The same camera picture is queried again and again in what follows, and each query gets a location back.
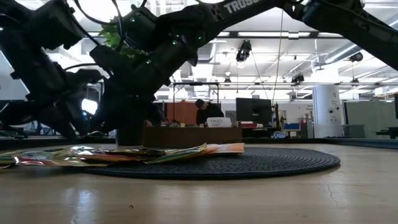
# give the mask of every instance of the column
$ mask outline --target column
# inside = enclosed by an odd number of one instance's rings
[[[313,87],[315,137],[341,137],[340,97],[337,85]]]

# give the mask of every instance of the man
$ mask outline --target man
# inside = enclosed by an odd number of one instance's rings
[[[197,111],[197,125],[206,124],[207,118],[223,118],[224,113],[210,102],[204,102],[203,100],[197,100],[195,105],[198,108]]]

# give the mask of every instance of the wooden table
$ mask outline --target wooden table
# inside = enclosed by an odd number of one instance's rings
[[[0,170],[1,223],[398,223],[398,151],[320,144],[266,147],[328,152],[340,157],[341,167],[231,181],[141,180],[18,167]]]

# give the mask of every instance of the black monitor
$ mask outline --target black monitor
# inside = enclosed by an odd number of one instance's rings
[[[266,126],[272,125],[271,100],[237,98],[236,120],[253,121]]]

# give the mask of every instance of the person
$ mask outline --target person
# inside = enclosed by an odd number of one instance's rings
[[[154,103],[148,105],[146,118],[144,121],[146,127],[160,126],[166,120],[159,107]]]
[[[220,110],[220,108],[210,102],[204,102],[199,99],[195,102],[195,105],[198,108],[197,111],[197,125],[205,124],[207,118],[223,118],[224,113]]]

